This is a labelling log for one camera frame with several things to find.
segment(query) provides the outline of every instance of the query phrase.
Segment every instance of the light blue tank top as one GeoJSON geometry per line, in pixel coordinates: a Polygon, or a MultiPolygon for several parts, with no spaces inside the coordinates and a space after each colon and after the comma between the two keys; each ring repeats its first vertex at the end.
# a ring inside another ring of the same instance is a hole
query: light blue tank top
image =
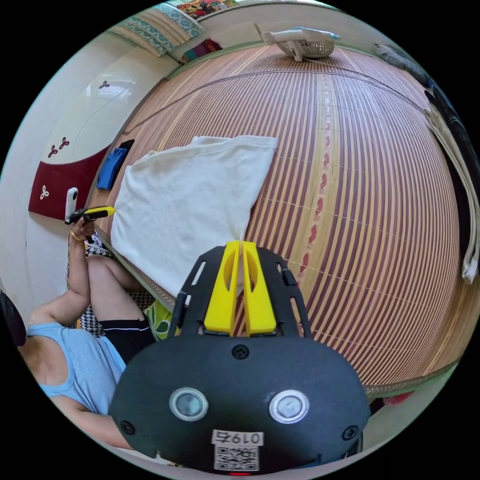
{"type": "Polygon", "coordinates": [[[69,397],[95,414],[108,415],[126,365],[107,338],[96,338],[85,330],[66,328],[59,323],[33,325],[27,335],[55,340],[65,355],[68,365],[66,382],[56,386],[40,385],[48,397],[69,397]]]}

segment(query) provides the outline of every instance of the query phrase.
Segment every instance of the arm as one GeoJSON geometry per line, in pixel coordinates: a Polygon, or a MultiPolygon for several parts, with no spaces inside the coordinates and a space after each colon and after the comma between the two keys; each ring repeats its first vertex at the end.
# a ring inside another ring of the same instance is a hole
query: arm
{"type": "Polygon", "coordinates": [[[68,291],[50,303],[36,308],[30,318],[31,325],[58,322],[70,327],[88,308],[90,282],[84,241],[86,236],[93,233],[93,229],[93,224],[84,224],[83,219],[73,226],[68,239],[70,253],[68,291]]]}
{"type": "Polygon", "coordinates": [[[69,398],[53,397],[51,400],[85,434],[111,447],[134,450],[124,439],[111,416],[92,413],[69,398]]]}

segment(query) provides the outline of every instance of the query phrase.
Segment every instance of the lens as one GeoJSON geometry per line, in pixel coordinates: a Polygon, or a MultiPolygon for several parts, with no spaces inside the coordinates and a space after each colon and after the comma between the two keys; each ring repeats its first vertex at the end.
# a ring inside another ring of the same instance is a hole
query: lens
{"type": "Polygon", "coordinates": [[[187,387],[174,391],[169,404],[172,413],[186,422],[202,419],[209,408],[209,403],[202,392],[187,387]]]}
{"type": "Polygon", "coordinates": [[[270,402],[270,416],[280,424],[294,424],[308,413],[308,398],[297,390],[284,390],[275,395],[270,402]]]}

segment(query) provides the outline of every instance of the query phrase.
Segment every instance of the woman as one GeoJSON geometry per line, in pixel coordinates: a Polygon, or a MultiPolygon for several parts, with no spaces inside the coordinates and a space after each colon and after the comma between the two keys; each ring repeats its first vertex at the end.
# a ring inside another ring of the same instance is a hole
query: woman
{"type": "Polygon", "coordinates": [[[69,289],[33,311],[18,350],[45,394],[78,428],[132,450],[108,409],[127,363],[155,339],[128,293],[143,291],[140,283],[111,258],[86,257],[85,241],[93,232],[93,223],[83,219],[73,225],[69,289]],[[104,337],[71,328],[89,304],[104,337]]]}

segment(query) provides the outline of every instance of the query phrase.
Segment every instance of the knee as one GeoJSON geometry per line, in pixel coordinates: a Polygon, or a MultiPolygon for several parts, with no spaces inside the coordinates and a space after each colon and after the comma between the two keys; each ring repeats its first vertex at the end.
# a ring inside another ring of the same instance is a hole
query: knee
{"type": "Polygon", "coordinates": [[[98,281],[104,281],[105,276],[109,274],[110,270],[107,267],[106,258],[101,255],[92,255],[86,259],[88,266],[88,278],[90,285],[98,281]]]}

